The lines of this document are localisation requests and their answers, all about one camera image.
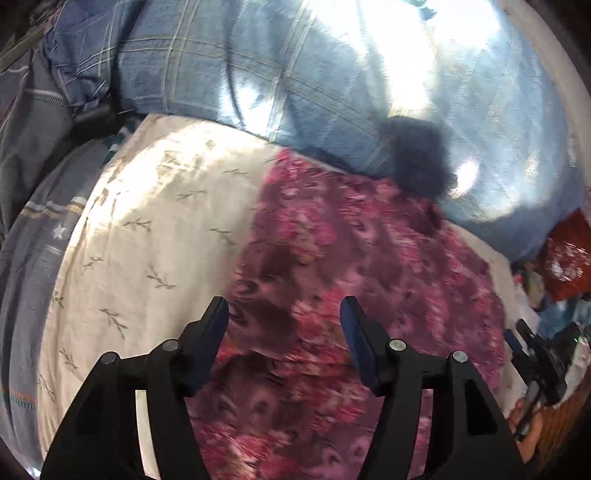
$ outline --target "plastic bag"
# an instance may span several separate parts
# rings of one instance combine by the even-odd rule
[[[591,290],[591,228],[580,209],[550,232],[540,266],[553,300]]]

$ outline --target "bedsheet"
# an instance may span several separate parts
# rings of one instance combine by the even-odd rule
[[[252,240],[264,179],[279,152],[219,124],[149,115],[117,153],[64,255],[53,293],[61,304],[48,310],[39,364],[44,381],[38,386],[44,455],[82,378],[102,353],[144,354],[200,318],[212,296],[228,294],[239,254]],[[446,227],[451,228],[458,232],[451,238],[460,244],[466,238],[493,279],[502,301],[492,302],[501,322],[496,328],[503,322],[513,326],[522,315],[507,259],[459,227]],[[521,386],[501,368],[502,340],[498,347],[500,363],[491,379],[500,380],[493,385],[500,386],[505,408],[505,392],[516,385],[518,397]],[[138,393],[138,399],[144,397]],[[141,409],[138,415],[144,468],[156,478],[147,418]]]
[[[553,82],[487,0],[79,0],[44,49],[72,105],[112,89],[395,176],[511,261],[583,202]]]

